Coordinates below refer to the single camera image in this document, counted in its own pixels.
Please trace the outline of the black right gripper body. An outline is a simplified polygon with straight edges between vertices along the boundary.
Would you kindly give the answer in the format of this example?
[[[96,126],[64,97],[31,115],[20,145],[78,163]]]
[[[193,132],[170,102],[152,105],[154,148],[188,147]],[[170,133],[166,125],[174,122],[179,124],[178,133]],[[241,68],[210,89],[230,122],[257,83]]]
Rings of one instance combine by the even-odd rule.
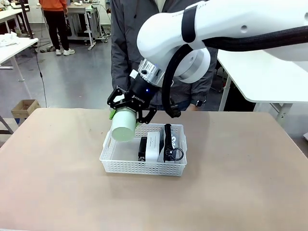
[[[124,106],[136,112],[149,107],[150,101],[157,93],[157,86],[147,82],[142,77],[136,77],[124,93]]]

